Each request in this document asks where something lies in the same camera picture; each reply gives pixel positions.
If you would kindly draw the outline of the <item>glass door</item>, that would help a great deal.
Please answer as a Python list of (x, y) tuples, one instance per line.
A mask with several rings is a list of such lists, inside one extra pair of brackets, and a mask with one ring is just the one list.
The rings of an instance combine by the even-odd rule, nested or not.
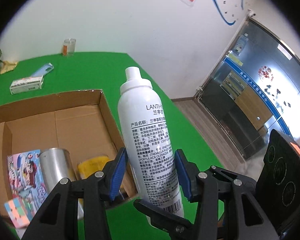
[(246, 160), (266, 149), (272, 130), (300, 145), (300, 59), (252, 18), (197, 98)]

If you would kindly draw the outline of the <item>white spray bottle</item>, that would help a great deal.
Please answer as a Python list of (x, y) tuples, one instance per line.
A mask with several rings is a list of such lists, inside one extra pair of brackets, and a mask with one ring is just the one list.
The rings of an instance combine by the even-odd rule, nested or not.
[(138, 67), (128, 67), (125, 73), (117, 111), (138, 194), (164, 211), (184, 217), (161, 99)]

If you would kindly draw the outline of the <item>silver metal cylinder can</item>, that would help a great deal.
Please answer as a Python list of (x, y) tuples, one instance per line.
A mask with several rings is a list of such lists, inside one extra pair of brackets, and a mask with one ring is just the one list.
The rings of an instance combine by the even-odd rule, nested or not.
[(40, 166), (46, 190), (50, 193), (57, 183), (68, 178), (76, 181), (76, 175), (72, 167), (70, 153), (62, 148), (49, 148), (39, 155)]

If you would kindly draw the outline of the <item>yellow cloth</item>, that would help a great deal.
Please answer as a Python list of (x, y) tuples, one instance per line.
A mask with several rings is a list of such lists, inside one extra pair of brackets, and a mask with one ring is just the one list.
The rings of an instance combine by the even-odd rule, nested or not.
[(18, 65), (18, 61), (14, 61), (14, 62), (3, 61), (0, 70), (0, 75), (13, 71), (17, 67), (17, 65)]

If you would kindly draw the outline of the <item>yellow spray can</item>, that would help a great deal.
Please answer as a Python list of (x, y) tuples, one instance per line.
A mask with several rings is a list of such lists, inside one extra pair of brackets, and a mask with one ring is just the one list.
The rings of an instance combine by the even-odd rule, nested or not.
[[(97, 171), (102, 171), (106, 163), (111, 161), (107, 155), (101, 155), (97, 157), (90, 158), (86, 161), (77, 164), (77, 171), (80, 179), (87, 179), (90, 175)], [(121, 204), (126, 200), (128, 194), (121, 185), (118, 195), (115, 197), (113, 202), (106, 203), (106, 208), (110, 208)]]

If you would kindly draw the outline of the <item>green table mat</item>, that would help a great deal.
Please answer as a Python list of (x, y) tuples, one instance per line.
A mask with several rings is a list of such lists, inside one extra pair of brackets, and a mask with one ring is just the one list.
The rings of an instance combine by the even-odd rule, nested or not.
[[(55, 68), (44, 78), (41, 90), (10, 94), (9, 86), (13, 80), (32, 74), (49, 62)], [(71, 57), (56, 54), (24, 60), (18, 63), (15, 70), (0, 76), (0, 105), (58, 92), (102, 89), (117, 121), (119, 119), (117, 103), (120, 97), (120, 86), (126, 80), (125, 70), (136, 65), (128, 54), (121, 53), (85, 52), (75, 53)], [(155, 81), (152, 85), (164, 107), (173, 149), (181, 148), (187, 159), (196, 163), (202, 171), (211, 165), (219, 166), (221, 163), (189, 120)], [(108, 210), (107, 217), (113, 239), (169, 238), (167, 233), (151, 227), (146, 217), (134, 208), (131, 201)]]

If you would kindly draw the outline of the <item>brown cardboard box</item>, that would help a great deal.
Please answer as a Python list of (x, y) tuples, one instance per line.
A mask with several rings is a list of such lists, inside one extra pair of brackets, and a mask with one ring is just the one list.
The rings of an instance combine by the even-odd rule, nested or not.
[(62, 148), (77, 164), (107, 155), (114, 159), (124, 146), (104, 92), (77, 90), (0, 106), (0, 218), (10, 220), (4, 203), (13, 199), (7, 156), (32, 150)]

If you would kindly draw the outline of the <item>pastel puzzle cube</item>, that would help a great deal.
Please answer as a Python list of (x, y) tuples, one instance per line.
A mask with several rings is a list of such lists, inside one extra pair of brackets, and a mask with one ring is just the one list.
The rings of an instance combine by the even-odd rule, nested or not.
[(38, 208), (34, 201), (17, 197), (4, 203), (5, 210), (16, 229), (29, 226)]

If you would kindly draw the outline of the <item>clear glass jar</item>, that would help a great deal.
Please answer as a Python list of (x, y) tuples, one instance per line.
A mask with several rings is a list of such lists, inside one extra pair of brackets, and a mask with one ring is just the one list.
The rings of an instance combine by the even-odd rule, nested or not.
[(67, 38), (63, 42), (62, 46), (62, 55), (63, 56), (72, 56), (75, 52), (76, 39)]

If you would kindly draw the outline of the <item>white rectangular box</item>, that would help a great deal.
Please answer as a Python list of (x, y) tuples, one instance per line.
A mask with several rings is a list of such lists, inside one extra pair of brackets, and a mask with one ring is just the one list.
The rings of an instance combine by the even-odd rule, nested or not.
[(10, 85), (10, 93), (20, 94), (32, 90), (39, 90), (42, 88), (44, 82), (43, 76), (25, 77), (22, 79), (13, 80)]

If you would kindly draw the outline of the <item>colourful cartoon picture book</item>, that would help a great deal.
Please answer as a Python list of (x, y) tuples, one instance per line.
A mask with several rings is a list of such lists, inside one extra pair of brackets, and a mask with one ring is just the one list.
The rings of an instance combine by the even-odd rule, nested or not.
[(12, 197), (21, 198), (33, 215), (48, 196), (39, 156), (40, 150), (7, 156)]

